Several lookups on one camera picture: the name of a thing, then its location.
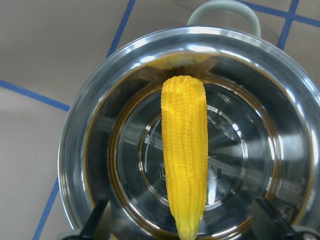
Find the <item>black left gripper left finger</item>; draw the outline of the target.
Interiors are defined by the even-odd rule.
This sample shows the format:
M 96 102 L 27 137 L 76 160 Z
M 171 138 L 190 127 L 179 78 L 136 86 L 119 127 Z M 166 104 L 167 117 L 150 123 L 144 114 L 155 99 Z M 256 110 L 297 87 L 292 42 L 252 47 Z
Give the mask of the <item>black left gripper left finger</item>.
M 111 236 L 111 203 L 101 199 L 93 208 L 78 235 L 79 240 L 109 240 Z

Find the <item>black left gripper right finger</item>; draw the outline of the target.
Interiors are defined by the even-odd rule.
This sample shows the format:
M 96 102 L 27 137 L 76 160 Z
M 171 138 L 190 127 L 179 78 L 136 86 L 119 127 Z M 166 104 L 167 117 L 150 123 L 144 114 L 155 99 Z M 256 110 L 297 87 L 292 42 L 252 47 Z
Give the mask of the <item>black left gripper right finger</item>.
M 251 231 L 257 240 L 303 240 L 304 233 L 295 231 L 264 198 L 252 201 Z

